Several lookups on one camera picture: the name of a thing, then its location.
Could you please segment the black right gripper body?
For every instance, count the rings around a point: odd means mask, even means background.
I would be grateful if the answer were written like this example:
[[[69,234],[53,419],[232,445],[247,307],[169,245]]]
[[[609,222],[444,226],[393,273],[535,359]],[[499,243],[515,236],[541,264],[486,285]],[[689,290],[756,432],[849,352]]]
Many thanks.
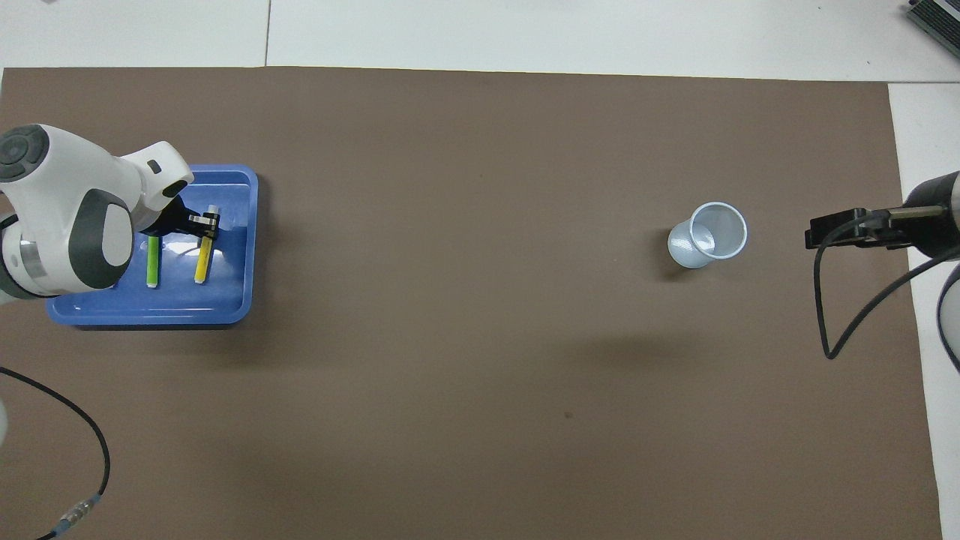
[[[852,208],[831,213],[809,222],[805,231],[805,248],[826,247],[908,248],[912,245],[905,232],[891,224],[890,211],[868,211]]]

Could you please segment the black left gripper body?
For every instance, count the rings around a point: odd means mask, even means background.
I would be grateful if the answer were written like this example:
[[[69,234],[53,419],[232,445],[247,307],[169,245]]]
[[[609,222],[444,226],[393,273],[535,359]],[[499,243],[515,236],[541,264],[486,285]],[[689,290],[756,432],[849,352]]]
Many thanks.
[[[201,218],[201,214],[189,209],[181,195],[175,195],[159,212],[158,218],[144,228],[140,228],[139,232],[154,237],[167,236],[171,233],[202,237],[203,225],[194,218]]]

